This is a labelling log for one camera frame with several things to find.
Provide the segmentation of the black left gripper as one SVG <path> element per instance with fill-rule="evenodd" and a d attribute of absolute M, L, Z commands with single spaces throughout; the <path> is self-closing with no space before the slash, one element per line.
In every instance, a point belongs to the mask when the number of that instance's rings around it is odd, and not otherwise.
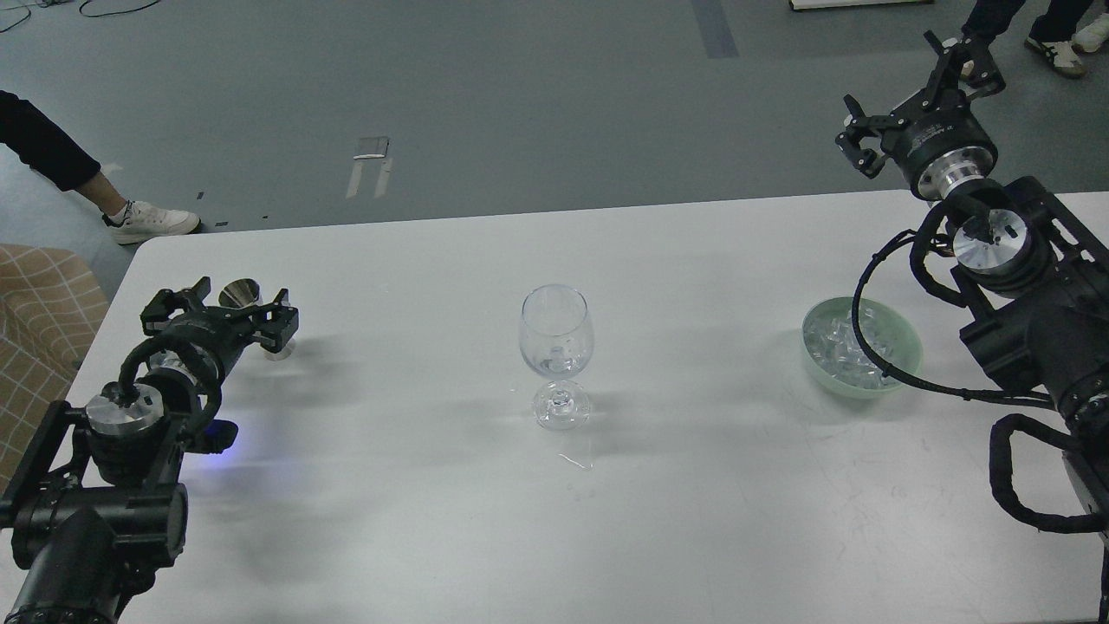
<path fill-rule="evenodd" d="M 208 311 L 204 300 L 210 293 L 211 279 L 202 276 L 179 291 L 160 289 L 142 309 L 143 335 L 159 340 L 146 358 L 147 378 L 175 374 L 199 391 L 214 391 L 250 344 L 269 354 L 294 351 L 301 310 L 289 304 L 289 289 L 237 311 Z"/>

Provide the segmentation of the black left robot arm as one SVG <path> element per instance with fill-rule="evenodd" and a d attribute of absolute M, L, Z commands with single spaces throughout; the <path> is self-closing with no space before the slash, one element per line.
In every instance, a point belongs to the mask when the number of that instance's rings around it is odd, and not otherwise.
<path fill-rule="evenodd" d="M 206 277 L 156 291 L 116 380 L 85 406 L 48 407 L 3 493 L 26 572 L 8 623 L 115 623 L 182 553 L 183 458 L 234 444 L 237 424 L 217 417 L 227 376 L 250 345 L 289 352 L 301 327 L 287 289 L 260 301 L 226 287 L 214 305 L 210 293 Z"/>

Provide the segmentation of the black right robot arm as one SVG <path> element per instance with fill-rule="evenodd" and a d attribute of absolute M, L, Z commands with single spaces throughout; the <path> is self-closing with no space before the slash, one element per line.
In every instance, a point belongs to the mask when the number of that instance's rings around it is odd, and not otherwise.
<path fill-rule="evenodd" d="M 1005 86 L 986 43 L 975 38 L 925 40 L 937 55 L 925 86 L 887 114 L 865 114 L 845 95 L 848 115 L 835 140 L 859 173 L 875 178 L 892 161 L 914 197 L 930 209 L 872 257 L 857 282 L 849 317 L 864 355 L 881 374 L 932 393 L 1003 406 L 1046 408 L 1064 432 L 1029 416 L 1003 416 L 989 436 L 995 501 L 1041 532 L 1106 539 L 1108 449 L 1108 272 L 1106 246 L 1041 182 L 990 177 L 994 141 L 974 117 L 975 99 Z M 859 327 L 862 293 L 891 253 L 910 248 L 910 273 L 935 299 L 966 308 L 960 340 L 993 390 L 930 383 L 874 351 Z M 1036 512 L 1013 485 L 1011 436 L 1022 432 L 1061 451 L 1079 515 Z"/>

